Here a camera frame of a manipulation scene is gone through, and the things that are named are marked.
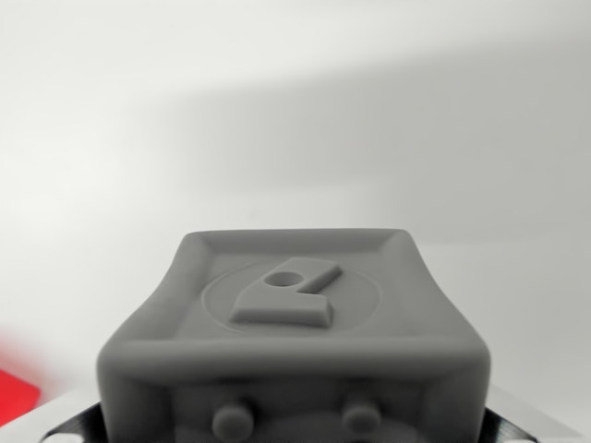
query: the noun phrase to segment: white backdrop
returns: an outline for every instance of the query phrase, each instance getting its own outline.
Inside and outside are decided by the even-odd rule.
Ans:
[[[591,435],[591,6],[0,0],[0,366],[84,378],[183,234],[395,227]]]

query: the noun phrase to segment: gray 3d printed box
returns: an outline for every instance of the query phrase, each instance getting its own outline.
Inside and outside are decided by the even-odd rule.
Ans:
[[[187,235],[98,362],[110,443],[476,443],[485,343],[399,230]]]

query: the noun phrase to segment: round knob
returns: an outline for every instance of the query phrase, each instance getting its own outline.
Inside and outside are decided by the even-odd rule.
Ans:
[[[252,411],[241,402],[221,406],[211,422],[211,431],[223,443],[240,443],[250,437],[253,429]]]
[[[372,434],[380,424],[380,408],[373,401],[350,400],[343,408],[343,425],[354,434]]]

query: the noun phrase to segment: small hole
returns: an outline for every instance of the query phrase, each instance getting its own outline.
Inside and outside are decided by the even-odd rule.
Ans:
[[[304,277],[295,272],[275,272],[268,275],[265,283],[271,286],[293,286],[304,280]]]

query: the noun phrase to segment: circular recess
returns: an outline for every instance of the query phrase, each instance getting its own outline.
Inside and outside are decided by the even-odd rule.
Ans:
[[[293,286],[304,280],[304,277],[296,272],[275,272],[265,278],[265,283],[271,286]]]
[[[372,434],[381,425],[381,413],[373,401],[349,401],[343,409],[343,425],[358,436]]]
[[[229,403],[213,415],[211,431],[223,443],[240,443],[252,434],[254,419],[244,403]]]

